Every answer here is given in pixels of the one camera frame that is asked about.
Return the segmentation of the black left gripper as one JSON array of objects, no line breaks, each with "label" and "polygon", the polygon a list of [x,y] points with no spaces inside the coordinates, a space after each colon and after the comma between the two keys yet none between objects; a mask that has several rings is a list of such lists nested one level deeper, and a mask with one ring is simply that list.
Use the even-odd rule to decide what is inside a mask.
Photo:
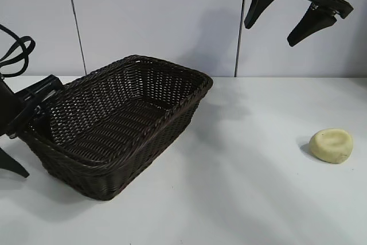
[{"label": "black left gripper", "polygon": [[[65,85],[55,75],[49,75],[18,92],[13,92],[5,81],[1,80],[1,135],[6,134],[14,138],[32,123],[41,138],[52,141],[46,102],[63,90]],[[0,166],[1,169],[24,178],[29,177],[29,172],[3,149],[0,153]]]}]

